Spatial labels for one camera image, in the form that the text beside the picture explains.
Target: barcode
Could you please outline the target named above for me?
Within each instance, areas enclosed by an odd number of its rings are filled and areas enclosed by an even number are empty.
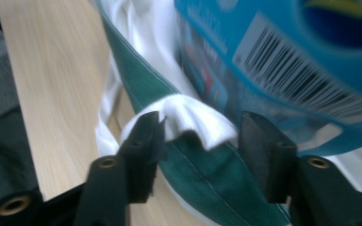
[[[260,14],[233,60],[251,81],[276,98],[340,121],[362,121],[362,96],[330,78]]]

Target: white cloth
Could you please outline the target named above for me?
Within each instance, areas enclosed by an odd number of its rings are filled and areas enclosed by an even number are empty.
[[[160,121],[165,120],[166,141],[193,131],[207,151],[227,141],[238,146],[238,132],[231,121],[210,106],[181,94],[167,96],[143,109],[123,129],[121,143],[127,139],[137,119],[152,111],[158,111]]]
[[[99,0],[99,2],[104,9],[101,13],[110,19],[150,65],[181,93],[199,98],[176,61],[176,27],[172,0]],[[107,128],[107,122],[122,86],[117,65],[110,54],[109,72],[95,128],[96,142],[101,156],[114,154],[119,148],[118,142]]]

